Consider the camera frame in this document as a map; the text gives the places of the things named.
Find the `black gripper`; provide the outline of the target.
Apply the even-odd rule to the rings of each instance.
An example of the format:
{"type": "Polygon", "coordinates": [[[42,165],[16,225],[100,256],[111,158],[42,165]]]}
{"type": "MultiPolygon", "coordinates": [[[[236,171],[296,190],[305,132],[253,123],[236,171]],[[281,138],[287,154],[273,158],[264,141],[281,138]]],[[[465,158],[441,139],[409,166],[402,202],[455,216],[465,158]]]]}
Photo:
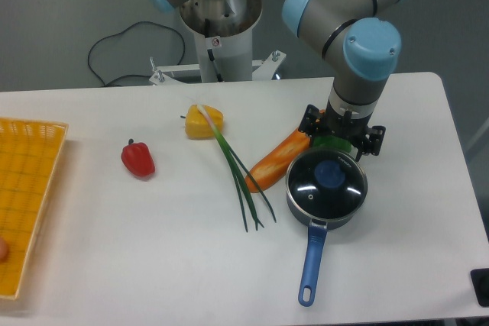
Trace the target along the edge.
{"type": "Polygon", "coordinates": [[[385,126],[368,127],[370,119],[371,115],[355,118],[348,111],[340,115],[332,106],[325,110],[307,105],[298,131],[311,139],[333,136],[348,140],[357,149],[355,160],[359,161],[364,155],[378,156],[385,137],[385,126]]]}

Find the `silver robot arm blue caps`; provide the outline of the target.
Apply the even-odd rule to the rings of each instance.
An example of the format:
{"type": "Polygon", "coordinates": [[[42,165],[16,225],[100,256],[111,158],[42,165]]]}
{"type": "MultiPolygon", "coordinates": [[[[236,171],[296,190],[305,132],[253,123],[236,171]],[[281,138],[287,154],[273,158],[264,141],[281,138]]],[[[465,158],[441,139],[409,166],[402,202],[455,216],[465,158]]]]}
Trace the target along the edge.
{"type": "MultiPolygon", "coordinates": [[[[249,80],[251,31],[261,0],[151,0],[162,11],[177,10],[193,32],[205,82],[249,80]]],[[[328,136],[349,142],[359,156],[378,155],[382,126],[369,121],[385,84],[397,67],[398,30],[378,13],[402,0],[285,0],[282,19],[334,70],[324,112],[309,107],[300,124],[314,144],[328,136]]]]}

